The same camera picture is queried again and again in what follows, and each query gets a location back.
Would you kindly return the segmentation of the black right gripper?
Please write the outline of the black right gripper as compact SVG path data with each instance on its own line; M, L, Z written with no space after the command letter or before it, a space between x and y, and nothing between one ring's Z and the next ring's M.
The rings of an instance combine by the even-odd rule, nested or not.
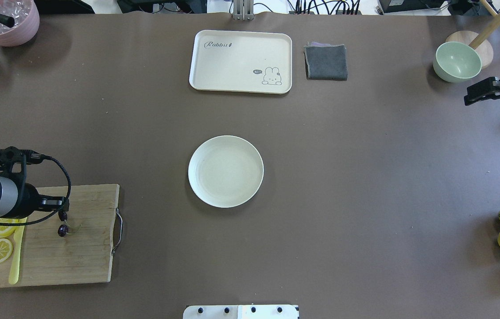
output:
M472 105L479 101L500 99L500 79L489 77L467 87L464 104Z

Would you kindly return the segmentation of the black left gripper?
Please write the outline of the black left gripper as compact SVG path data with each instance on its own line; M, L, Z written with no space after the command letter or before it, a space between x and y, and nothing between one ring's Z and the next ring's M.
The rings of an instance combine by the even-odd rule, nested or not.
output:
M26 218L35 211L68 211L69 207L68 197L42 195L33 185L25 183L21 192L21 202L16 207L16 218Z

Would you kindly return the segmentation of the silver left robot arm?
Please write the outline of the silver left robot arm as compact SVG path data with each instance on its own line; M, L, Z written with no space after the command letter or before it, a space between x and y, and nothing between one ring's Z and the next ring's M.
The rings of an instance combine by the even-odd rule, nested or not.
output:
M42 195L32 184L0 176L0 218L22 219L35 211L66 211L69 206L67 197Z

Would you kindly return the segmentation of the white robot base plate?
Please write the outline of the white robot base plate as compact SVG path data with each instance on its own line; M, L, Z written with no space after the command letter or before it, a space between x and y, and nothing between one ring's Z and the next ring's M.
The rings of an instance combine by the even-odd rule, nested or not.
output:
M191 305L183 319L299 319L298 306L291 304Z

